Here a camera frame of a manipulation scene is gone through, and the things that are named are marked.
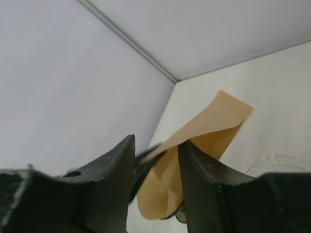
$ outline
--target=folded brown paper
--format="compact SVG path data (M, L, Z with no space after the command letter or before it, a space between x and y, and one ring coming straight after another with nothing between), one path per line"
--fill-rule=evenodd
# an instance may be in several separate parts
M150 153L145 160L167 150L150 170L137 194L141 215L146 219L166 218L182 203L179 144L190 139L202 151L220 159L252 109L248 104L219 91L205 110Z

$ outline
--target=gray wall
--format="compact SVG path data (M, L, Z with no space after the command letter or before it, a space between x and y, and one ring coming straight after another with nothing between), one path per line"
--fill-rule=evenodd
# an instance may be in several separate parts
M57 175L130 133L148 147L174 84L76 1L2 1L0 29L0 168Z

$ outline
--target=brown object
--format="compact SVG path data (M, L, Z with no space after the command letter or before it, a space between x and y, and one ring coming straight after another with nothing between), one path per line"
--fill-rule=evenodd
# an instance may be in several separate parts
M150 170L137 194L141 215L150 220L166 218L182 203L179 144L190 139L203 152L220 159L252 110L250 105L219 91L206 109L150 153L146 160L167 150Z

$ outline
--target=paper bag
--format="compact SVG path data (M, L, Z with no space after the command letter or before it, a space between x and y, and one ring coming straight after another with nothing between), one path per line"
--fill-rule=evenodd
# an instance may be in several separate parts
M154 165L141 186L138 207L146 219L163 219L174 213L183 201L177 146L188 139L202 151L220 159L252 107L219 91L210 105L150 153L145 160L167 150Z

